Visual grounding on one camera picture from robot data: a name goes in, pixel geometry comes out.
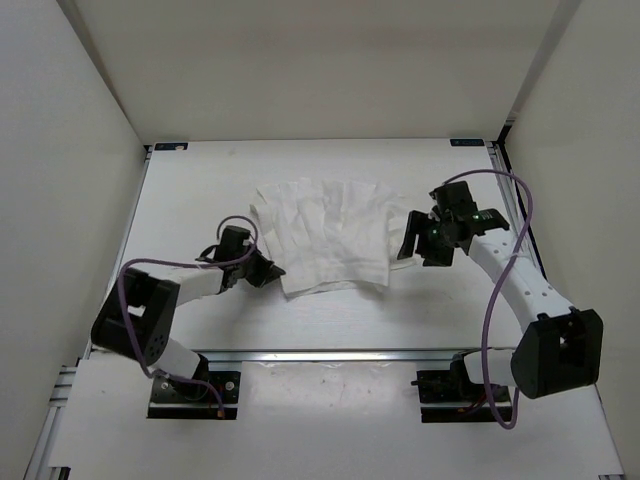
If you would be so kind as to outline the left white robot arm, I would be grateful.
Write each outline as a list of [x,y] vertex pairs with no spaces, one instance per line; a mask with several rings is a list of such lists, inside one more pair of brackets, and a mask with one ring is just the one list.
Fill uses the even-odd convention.
[[178,307],[220,295],[244,280],[262,288],[285,270],[247,240],[206,248],[194,264],[134,259],[121,270],[91,328],[93,345],[139,363],[148,377],[164,377],[188,400],[210,386],[203,356],[171,338]]

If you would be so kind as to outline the white fabric skirt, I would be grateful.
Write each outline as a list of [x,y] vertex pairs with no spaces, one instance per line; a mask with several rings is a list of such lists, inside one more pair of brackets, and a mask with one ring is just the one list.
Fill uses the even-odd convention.
[[415,264],[397,255],[409,209],[383,183],[313,180],[268,184],[250,205],[271,259],[285,271],[286,298],[390,285]]

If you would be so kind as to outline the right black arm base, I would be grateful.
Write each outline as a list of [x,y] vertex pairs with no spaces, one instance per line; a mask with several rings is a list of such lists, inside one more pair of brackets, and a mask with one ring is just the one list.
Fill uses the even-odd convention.
[[496,423],[483,384],[472,383],[463,361],[455,354],[448,369],[416,372],[422,424]]

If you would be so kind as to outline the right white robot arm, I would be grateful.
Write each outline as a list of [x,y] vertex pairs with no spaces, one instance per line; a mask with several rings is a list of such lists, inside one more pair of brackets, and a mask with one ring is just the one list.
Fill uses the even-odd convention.
[[398,254],[414,254],[426,266],[448,267],[463,251],[499,289],[522,330],[514,349],[463,353],[453,361],[449,387],[470,400],[486,384],[515,387],[529,399],[589,386],[599,378],[603,322],[592,309],[579,310],[554,289],[533,262],[514,252],[516,236],[495,209],[453,221],[412,211]]

